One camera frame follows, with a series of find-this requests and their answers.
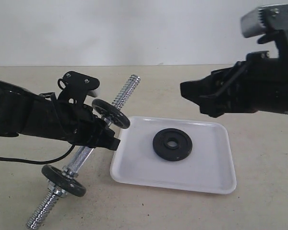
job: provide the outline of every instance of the bolt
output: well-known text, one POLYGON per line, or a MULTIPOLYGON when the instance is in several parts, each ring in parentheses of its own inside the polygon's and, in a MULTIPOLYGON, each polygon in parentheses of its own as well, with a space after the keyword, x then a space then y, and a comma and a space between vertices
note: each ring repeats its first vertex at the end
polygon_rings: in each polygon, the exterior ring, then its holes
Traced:
POLYGON ((276 17, 279 14, 279 9, 274 8, 270 10, 272 17, 276 17))
MULTIPOLYGON (((124 87, 121 89, 119 94, 114 99, 112 105, 115 106, 117 109, 121 109, 123 105, 126 103, 134 89, 138 86, 140 82, 140 77, 136 75, 131 75, 130 78, 127 80, 124 87)), ((109 120, 108 126, 111 125, 111 119, 107 117, 109 120)), ((87 158, 90 156, 90 154, 93 152, 93 148, 89 148, 86 146, 81 146, 77 152, 75 153, 72 160, 69 162, 67 166, 63 167, 63 170, 66 175, 69 176, 69 178, 72 179, 71 175, 78 175, 78 171, 83 166, 87 158)), ((49 182, 50 186, 48 188, 51 188, 52 190, 48 193, 46 198, 42 201, 42 203, 38 206, 37 210, 33 213, 32 217, 27 221, 26 227, 29 230, 37 230, 41 226, 41 224, 45 221, 46 217, 56 204, 57 200, 59 199, 59 196, 53 193, 53 191, 57 192, 59 190, 58 187, 55 187, 56 185, 52 182, 49 182)))

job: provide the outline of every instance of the black weight plate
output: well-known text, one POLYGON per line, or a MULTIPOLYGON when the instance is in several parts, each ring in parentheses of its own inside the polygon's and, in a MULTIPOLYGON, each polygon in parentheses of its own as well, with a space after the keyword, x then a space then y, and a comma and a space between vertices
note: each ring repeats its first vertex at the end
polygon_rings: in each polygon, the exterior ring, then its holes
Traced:
POLYGON ((181 161, 192 151, 192 140, 183 131, 167 128, 159 131, 153 140, 155 153, 167 161, 181 161))
POLYGON ((42 174, 57 186, 74 196, 82 197, 86 193, 86 188, 82 184, 77 182, 75 179, 63 176, 62 171, 56 167, 46 164, 42 168, 42 174))
POLYGON ((130 126, 129 119, 113 105, 105 102, 101 99, 94 99, 92 101, 92 107, 102 116, 111 117, 111 121, 116 126, 127 129, 130 126))

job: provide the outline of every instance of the white tray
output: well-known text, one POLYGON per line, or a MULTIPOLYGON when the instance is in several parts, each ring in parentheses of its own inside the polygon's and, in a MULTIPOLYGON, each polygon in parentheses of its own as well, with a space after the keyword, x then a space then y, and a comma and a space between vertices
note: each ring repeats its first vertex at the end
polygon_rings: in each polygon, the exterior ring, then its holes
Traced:
POLYGON ((140 116, 129 119, 131 126, 121 130, 121 143, 111 163, 115 181, 215 194, 236 189, 228 133, 222 125, 140 116), (193 148, 187 158, 167 161, 154 152, 153 138, 165 128, 177 128, 190 136, 193 148))

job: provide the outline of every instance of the tabletop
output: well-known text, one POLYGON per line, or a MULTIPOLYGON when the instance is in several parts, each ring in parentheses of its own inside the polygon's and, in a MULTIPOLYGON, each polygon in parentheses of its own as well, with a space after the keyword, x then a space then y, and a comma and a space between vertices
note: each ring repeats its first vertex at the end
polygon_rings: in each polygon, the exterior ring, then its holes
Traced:
MULTIPOLYGON (((180 95, 180 83, 201 79, 221 65, 146 67, 0 67, 0 80, 34 93, 57 92, 57 80, 73 70, 100 80, 99 98, 111 102, 131 74, 141 77, 122 112, 222 124, 228 131, 237 188, 214 195, 115 182, 113 156, 97 148, 79 171, 84 197, 61 198, 47 230, 288 230, 288 115, 257 112, 210 118, 180 95)), ((119 128, 113 127, 116 136, 119 128)), ((20 135, 0 137, 0 156, 45 161, 69 144, 20 135)), ((52 164, 61 168, 72 154, 52 164)), ((47 194, 41 165, 0 162, 0 230, 24 230, 47 194)))

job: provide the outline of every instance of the black wire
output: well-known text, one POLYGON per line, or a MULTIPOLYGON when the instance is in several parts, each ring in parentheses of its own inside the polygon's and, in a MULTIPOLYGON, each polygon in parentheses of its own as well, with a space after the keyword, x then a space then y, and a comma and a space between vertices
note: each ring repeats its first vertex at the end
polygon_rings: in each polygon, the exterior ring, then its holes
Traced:
POLYGON ((58 158, 55 158, 53 160, 49 160, 49 161, 30 161, 30 160, 25 160, 25 159, 7 158, 7 157, 0 157, 0 161, 19 162, 19 163, 26 163, 26 164, 51 164, 51 163, 60 161, 64 159, 65 157, 67 157, 74 148, 75 148, 75 145, 72 145, 64 155, 58 158))

